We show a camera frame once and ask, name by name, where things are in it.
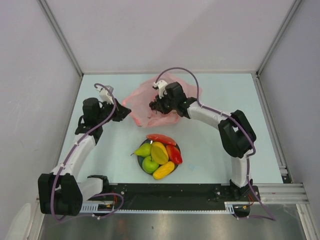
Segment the pink plastic bag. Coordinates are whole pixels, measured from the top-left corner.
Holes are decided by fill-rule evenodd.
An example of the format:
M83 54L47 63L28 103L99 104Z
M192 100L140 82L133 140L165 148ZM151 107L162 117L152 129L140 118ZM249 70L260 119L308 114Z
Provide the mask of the pink plastic bag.
M173 125L181 119L176 111L163 114L156 112L155 110L151 110L149 104L155 100L155 97L158 94L158 90L153 88L153 83L156 79L157 76L141 83L139 87L122 102L123 106L131 109L129 116L133 118L138 127L153 128L164 125ZM174 74L168 72L164 73L159 80L166 81L168 84L178 82L181 84L187 97L197 97L197 87L195 85L188 84L186 81Z

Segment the black fake grapes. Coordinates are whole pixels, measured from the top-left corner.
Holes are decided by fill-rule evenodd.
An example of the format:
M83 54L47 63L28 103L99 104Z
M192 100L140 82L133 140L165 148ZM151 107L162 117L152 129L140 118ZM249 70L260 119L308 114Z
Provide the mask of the black fake grapes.
M152 111L160 112L163 114L163 106L159 101L157 100L151 101L149 103L149 107Z

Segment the fake watermelon slice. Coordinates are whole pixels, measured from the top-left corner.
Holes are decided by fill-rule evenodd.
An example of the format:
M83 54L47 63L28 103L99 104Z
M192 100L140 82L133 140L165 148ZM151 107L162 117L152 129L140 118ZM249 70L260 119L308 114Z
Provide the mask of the fake watermelon slice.
M177 143L174 139L169 136L159 134L159 133L151 133L145 136L148 140L152 140L154 142L161 142L165 145L176 146Z

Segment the green fake pear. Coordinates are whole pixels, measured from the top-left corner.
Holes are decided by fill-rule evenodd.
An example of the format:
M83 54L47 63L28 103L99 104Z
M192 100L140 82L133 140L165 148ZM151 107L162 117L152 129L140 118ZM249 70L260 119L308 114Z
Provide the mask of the green fake pear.
M152 145L150 143L144 143L138 149L136 149L131 155L146 158L151 155L151 149Z

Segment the dark teal ceramic plate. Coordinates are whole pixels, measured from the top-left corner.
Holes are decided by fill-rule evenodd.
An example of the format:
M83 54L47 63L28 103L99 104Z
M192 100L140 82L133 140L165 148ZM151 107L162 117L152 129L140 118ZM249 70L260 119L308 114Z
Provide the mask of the dark teal ceramic plate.
M152 141L152 140L149 140L149 139L146 139L142 144L144 144L144 143L150 143L150 144L152 144L154 141ZM166 144L164 144L164 146L165 146L165 149L162 149L164 152L165 152L165 154L168 156L168 153L167 153L167 150L166 150ZM139 164L139 166L140 166L140 168L143 170L143 167L142 167L142 163L143 163L143 160L144 160L144 158L145 157L141 157L141 156L137 156L137 162L138 162L138 164ZM174 170L172 171L172 172L174 172L176 169L177 169L177 167L179 166L179 165L177 165L177 164L175 164L175 168L174 168Z

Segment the red fake fruit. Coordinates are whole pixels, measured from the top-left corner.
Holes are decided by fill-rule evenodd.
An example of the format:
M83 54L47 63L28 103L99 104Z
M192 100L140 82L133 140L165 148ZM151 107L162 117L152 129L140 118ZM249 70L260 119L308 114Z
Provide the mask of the red fake fruit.
M178 148L176 148L173 145L167 145L166 151L167 151L168 157L174 164L180 165L183 163L183 159Z

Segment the orange fake fruit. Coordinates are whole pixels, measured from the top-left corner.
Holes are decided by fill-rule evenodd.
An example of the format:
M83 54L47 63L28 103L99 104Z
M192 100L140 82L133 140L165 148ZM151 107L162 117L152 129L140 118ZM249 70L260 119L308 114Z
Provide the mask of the orange fake fruit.
M169 157L166 153L158 146L152 146L151 150L151 157L152 159L158 163L159 165L164 165L169 161Z

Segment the green fake apple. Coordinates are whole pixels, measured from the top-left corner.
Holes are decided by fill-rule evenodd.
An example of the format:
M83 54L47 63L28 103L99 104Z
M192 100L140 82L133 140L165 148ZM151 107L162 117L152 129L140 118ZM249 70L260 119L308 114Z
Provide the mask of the green fake apple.
M147 156L144 158L142 162L142 169L147 173L147 174L152 174L155 172L159 167L159 164L155 162L151 156Z

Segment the yellow fake mango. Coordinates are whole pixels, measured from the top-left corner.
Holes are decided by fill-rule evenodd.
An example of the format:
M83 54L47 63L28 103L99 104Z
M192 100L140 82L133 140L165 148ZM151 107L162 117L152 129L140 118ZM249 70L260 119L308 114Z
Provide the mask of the yellow fake mango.
M175 169L175 164L172 161L161 165L153 174L155 180L160 180L169 175Z

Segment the yellow fake lemon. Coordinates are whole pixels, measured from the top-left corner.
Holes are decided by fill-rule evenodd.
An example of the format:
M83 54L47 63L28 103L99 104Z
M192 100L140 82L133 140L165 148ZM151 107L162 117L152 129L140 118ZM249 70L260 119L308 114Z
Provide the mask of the yellow fake lemon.
M158 142L158 141L155 141L153 142L152 144L152 147L158 147L158 148L161 148L161 149L166 149L165 145L161 142Z

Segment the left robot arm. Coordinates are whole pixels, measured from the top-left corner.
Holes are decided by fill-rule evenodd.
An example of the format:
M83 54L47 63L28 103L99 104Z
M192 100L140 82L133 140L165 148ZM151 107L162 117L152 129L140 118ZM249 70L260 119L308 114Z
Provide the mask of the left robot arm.
M78 183L77 177L89 153L95 148L109 121L121 122L131 109L90 97L83 101L83 114L75 130L73 145L65 157L50 173L38 178L40 210L47 215L76 216L84 201L105 200L111 188L107 176L90 175Z

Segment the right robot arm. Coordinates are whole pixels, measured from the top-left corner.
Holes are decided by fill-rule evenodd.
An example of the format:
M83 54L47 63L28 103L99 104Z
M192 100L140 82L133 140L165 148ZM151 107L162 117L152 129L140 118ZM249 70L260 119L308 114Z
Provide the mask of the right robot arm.
M152 110L165 115L175 111L180 117L200 121L218 130L223 149L231 156L230 194L237 201L247 197L253 190L250 156L256 153L257 136L245 114L240 110L224 113L201 105L197 98L187 97L178 82L160 80L152 87L158 90L154 102L149 104Z

